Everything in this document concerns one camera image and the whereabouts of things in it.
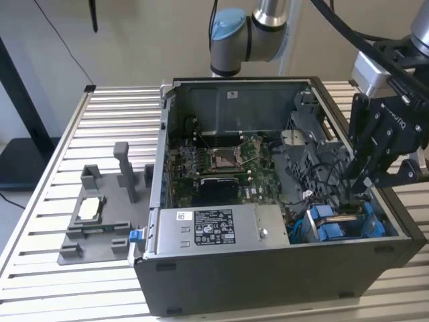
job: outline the motherboard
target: motherboard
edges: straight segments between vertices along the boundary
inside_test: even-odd
[[[203,146],[184,140],[170,150],[173,207],[285,203],[263,136],[240,136],[236,146]]]

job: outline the white wall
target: white wall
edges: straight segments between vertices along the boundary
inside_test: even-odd
[[[316,75],[326,81],[349,80],[357,50],[317,11],[309,0],[302,4],[294,34],[289,75]],[[359,32],[402,38],[423,0],[336,0],[335,12]]]
[[[175,76],[208,76],[211,0],[98,0],[94,34],[87,0],[38,0],[97,85],[160,85]],[[221,0],[218,9],[252,0]],[[51,136],[59,136],[88,81],[31,0],[0,1],[0,35]],[[276,75],[278,62],[244,64],[242,75]],[[6,123],[18,123],[2,108]],[[20,132],[0,132],[7,141]]]
[[[175,76],[208,76],[207,29],[212,0],[98,0],[94,34],[87,0],[38,0],[97,85],[159,85]],[[292,75],[349,79],[355,50],[300,1]],[[422,0],[337,0],[336,11],[362,32],[408,33]],[[256,0],[220,0],[219,8]],[[88,81],[32,0],[0,1],[0,35],[51,136],[60,136]],[[243,63],[242,76],[277,75],[279,62]],[[0,89],[0,142],[27,136]]]

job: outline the electrical wire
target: electrical wire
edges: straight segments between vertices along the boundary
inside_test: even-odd
[[[301,201],[297,201],[296,203],[286,203],[287,206],[296,206],[299,205],[301,203],[305,203],[308,201],[308,198],[302,199]]]
[[[404,69],[399,68],[393,61],[386,59],[383,54],[357,35],[339,16],[332,12],[323,0],[311,0],[313,5],[328,20],[328,22],[354,47],[374,60],[392,76],[400,79],[409,89],[412,89],[421,99],[429,102],[429,88],[419,80],[409,75]]]
[[[13,201],[10,201],[8,198],[6,198],[6,197],[4,196],[4,194],[3,194],[3,193],[0,193],[0,197],[1,197],[1,198],[3,198],[7,203],[10,203],[11,205],[14,205],[14,206],[16,206],[16,207],[19,207],[19,208],[21,208],[21,209],[25,209],[25,207],[24,207],[24,206],[21,206],[19,203],[14,203]]]
[[[218,0],[213,1],[212,13],[210,15],[210,20],[208,21],[208,49],[210,51],[212,50],[212,32],[213,32],[213,24],[215,23],[217,2]]]
[[[37,0],[33,0],[34,3],[38,6],[40,12],[42,12],[42,15],[45,17],[46,21],[51,25],[52,29],[56,32],[56,34],[58,35],[58,37],[61,39],[61,42],[64,44],[64,46],[66,47],[70,57],[74,60],[75,63],[77,63],[77,65],[79,66],[79,68],[81,69],[81,71],[83,71],[83,73],[85,74],[85,76],[87,77],[88,81],[91,83],[91,85],[94,85],[93,80],[90,78],[90,76],[88,75],[88,73],[85,71],[85,69],[82,67],[82,65],[79,64],[78,60],[73,56],[70,48],[67,46],[66,42],[64,41],[64,39],[61,37],[60,33],[58,32],[58,30],[55,28],[55,26],[52,24],[52,22],[49,20],[48,16],[45,14],[45,11],[43,11],[42,7],[40,7],[40,4],[37,2]]]
[[[302,178],[307,176],[309,173],[311,173],[314,169],[317,169],[320,166],[330,166],[330,164],[327,162],[318,162],[316,164],[313,164],[312,166],[309,166],[307,169],[305,169],[304,171],[302,171],[299,174],[299,180],[301,180]]]
[[[334,0],[329,0],[329,8],[332,10],[333,13],[335,13]],[[364,34],[362,32],[357,32],[356,30],[355,30],[355,33],[361,36],[363,39],[369,40],[370,42],[380,42],[384,40],[391,40],[389,38]]]
[[[332,175],[332,172],[334,171],[335,166],[336,166],[338,163],[340,163],[340,162],[341,162],[341,159],[338,159],[338,158],[337,158],[337,160],[336,160],[334,163],[332,163],[332,166],[330,167],[330,170],[329,170],[328,176],[326,177],[326,180],[325,180],[325,182],[326,182],[326,183],[328,183],[328,182],[329,182],[330,176]]]

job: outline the metal slotted surface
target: metal slotted surface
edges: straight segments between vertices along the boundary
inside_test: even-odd
[[[325,86],[349,117],[356,90],[347,82]],[[0,321],[154,321],[132,268],[126,261],[59,266],[58,248],[80,189],[80,170],[97,163],[102,173],[118,172],[111,157],[116,141],[130,143],[136,170],[154,161],[159,89],[97,89],[73,116],[63,148],[53,158],[34,194],[34,206],[14,231],[0,279]],[[429,238],[429,183],[396,188]],[[385,272],[359,299],[196,315],[177,321],[427,321],[429,245],[404,268]]]

